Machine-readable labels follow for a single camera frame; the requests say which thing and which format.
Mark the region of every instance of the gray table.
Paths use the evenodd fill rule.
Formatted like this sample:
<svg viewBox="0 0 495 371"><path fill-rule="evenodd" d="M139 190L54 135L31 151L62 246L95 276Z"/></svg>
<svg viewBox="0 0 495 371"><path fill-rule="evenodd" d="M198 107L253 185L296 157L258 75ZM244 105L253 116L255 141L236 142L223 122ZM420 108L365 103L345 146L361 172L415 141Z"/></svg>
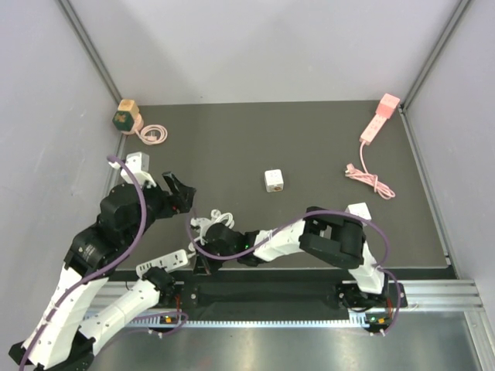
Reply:
<svg viewBox="0 0 495 371"><path fill-rule="evenodd" d="M126 152L145 151L155 179L170 170L197 188L199 216L212 209L234 214L240 231L271 229L307 206L344 210L366 202L373 221L390 237L389 267L445 267L446 259L402 121L396 113L364 149L368 169L397 197L383 200L371 187L344 177L346 164L360 168L359 136L377 102L298 102L141 107L145 124L163 124L166 143L142 144L136 137ZM285 189L267 193L265 170L282 170ZM146 233L121 269L188 244L184 216L161 220ZM380 237L367 231L377 257ZM230 262L225 267L244 267ZM307 254L279 258L261 266L327 267Z"/></svg>

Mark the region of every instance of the metal floor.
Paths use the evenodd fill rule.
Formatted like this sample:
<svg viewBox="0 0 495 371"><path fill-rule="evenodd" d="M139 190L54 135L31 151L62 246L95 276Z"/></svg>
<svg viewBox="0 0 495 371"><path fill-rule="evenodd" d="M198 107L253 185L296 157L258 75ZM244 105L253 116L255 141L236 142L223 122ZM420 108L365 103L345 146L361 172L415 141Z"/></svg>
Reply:
<svg viewBox="0 0 495 371"><path fill-rule="evenodd" d="M147 146L131 136L126 152L150 154L158 179L172 171L197 188L198 216L212 209L234 214L240 231L271 229L301 215L307 206L344 210L366 202L373 221L391 240L388 267L445 267L446 259L398 113L364 149L368 169L397 194L386 201L372 188L344 177L346 164L360 167L359 136L374 115L375 101L208 104L141 107L147 124L162 124L169 137ZM285 189L266 193L265 170L280 168ZM156 222L121 266L137 264L185 248L184 216ZM383 243L368 233L375 256ZM225 267L250 269L236 262ZM328 267L296 254L258 269Z"/></svg>
<svg viewBox="0 0 495 371"><path fill-rule="evenodd" d="M90 371L477 371L463 313L404 313L385 338L343 329L192 329L123 335Z"/></svg>

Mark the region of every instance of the reflective metal surface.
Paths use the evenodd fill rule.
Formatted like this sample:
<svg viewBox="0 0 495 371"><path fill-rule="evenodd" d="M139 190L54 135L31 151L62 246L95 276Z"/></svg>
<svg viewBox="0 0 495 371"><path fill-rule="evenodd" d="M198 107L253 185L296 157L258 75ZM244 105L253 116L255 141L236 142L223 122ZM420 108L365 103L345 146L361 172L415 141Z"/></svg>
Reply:
<svg viewBox="0 0 495 371"><path fill-rule="evenodd" d="M123 336L90 371L481 370L463 313L405 313L385 338L347 329L192 329Z"/></svg>

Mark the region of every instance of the white wall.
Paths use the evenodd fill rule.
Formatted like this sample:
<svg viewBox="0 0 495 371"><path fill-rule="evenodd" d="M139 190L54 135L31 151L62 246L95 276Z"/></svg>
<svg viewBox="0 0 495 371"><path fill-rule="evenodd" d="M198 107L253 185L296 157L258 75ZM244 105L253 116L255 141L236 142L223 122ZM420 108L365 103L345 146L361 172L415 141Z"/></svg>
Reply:
<svg viewBox="0 0 495 371"><path fill-rule="evenodd" d="M0 4L0 369L39 321L74 234L95 220L114 101L53 0Z"/></svg>
<svg viewBox="0 0 495 371"><path fill-rule="evenodd" d="M404 97L456 0L73 0L140 104Z"/></svg>
<svg viewBox="0 0 495 371"><path fill-rule="evenodd" d="M494 0L476 0L409 116L453 252L495 328Z"/></svg>

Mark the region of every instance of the gray tabletop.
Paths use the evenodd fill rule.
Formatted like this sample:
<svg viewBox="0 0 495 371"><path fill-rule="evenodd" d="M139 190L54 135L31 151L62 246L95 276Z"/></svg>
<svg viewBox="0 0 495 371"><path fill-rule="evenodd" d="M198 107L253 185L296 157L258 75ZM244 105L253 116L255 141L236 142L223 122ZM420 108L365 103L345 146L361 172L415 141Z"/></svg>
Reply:
<svg viewBox="0 0 495 371"><path fill-rule="evenodd" d="M141 107L147 124L162 124L169 137L156 146L132 136L126 152L150 155L150 172L172 171L197 188L198 216L212 209L234 214L235 229L271 229L308 206L344 210L366 202L373 221L391 241L389 267L445 267L446 259L419 178L404 126L396 113L364 149L368 170L397 194L384 200L363 183L344 177L346 164L360 168L359 136L374 115L375 101L205 104ZM281 192L267 193L263 175L279 168ZM185 216L160 220L121 269L186 248ZM365 229L376 257L381 238ZM225 267L244 267L229 262ZM308 254L279 258L261 268L328 267Z"/></svg>

